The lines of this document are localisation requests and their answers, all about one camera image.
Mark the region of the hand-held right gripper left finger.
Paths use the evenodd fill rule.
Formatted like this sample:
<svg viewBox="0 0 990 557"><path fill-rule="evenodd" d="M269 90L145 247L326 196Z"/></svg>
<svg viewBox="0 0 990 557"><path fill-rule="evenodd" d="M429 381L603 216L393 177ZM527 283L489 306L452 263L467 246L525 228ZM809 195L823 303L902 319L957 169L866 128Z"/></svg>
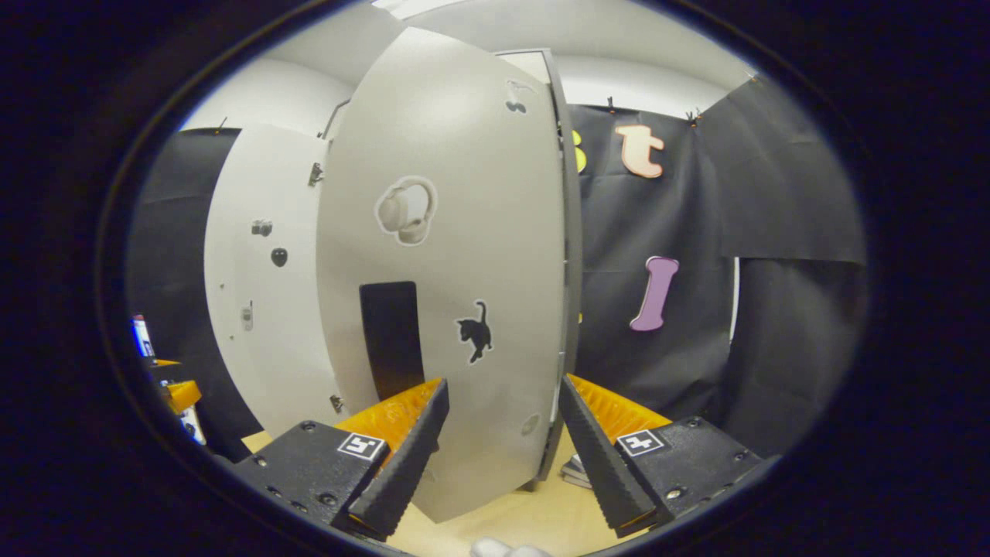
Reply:
<svg viewBox="0 0 990 557"><path fill-rule="evenodd" d="M336 425L302 421L232 471L317 528L385 542L438 450L449 406L448 383L436 378Z"/></svg>

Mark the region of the stack of picture books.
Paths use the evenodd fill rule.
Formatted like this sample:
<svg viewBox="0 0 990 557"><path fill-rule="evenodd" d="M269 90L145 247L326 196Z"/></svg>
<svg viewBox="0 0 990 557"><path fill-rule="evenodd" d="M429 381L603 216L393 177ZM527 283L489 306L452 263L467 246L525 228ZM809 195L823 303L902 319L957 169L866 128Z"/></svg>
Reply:
<svg viewBox="0 0 990 557"><path fill-rule="evenodd" d="M576 453L571 455L562 464L562 466L560 466L560 478L563 482L576 484L576 486L584 487L584 489L588 490L592 489L592 483L590 482L583 462L581 462L579 455Z"/></svg>

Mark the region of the white door with camera sticker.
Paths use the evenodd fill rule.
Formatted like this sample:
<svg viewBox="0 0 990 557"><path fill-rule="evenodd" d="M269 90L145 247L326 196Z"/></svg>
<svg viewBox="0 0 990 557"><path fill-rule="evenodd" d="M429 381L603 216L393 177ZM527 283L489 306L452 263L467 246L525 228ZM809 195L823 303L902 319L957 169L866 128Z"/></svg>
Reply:
<svg viewBox="0 0 990 557"><path fill-rule="evenodd" d="M241 129L220 169L204 239L213 335L238 394L277 437L350 417L319 317L312 166L326 141L275 125Z"/></svg>

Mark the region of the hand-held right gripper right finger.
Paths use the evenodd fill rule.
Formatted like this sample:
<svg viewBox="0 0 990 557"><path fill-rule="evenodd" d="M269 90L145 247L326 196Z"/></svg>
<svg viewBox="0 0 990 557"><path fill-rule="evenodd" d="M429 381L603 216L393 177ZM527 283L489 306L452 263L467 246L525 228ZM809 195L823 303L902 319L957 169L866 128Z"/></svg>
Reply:
<svg viewBox="0 0 990 557"><path fill-rule="evenodd" d="M766 461L701 416L671 420L567 374L558 408L618 537L696 518L766 473Z"/></svg>

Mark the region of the black backdrop cloth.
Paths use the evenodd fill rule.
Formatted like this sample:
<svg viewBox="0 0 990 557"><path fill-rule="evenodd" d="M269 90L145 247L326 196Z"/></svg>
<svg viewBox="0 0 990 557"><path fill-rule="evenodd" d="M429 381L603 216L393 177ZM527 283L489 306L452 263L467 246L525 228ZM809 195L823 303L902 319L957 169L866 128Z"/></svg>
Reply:
<svg viewBox="0 0 990 557"><path fill-rule="evenodd" d="M844 381L869 286L852 181L770 79L695 127L569 107L581 173L576 374L784 453Z"/></svg>

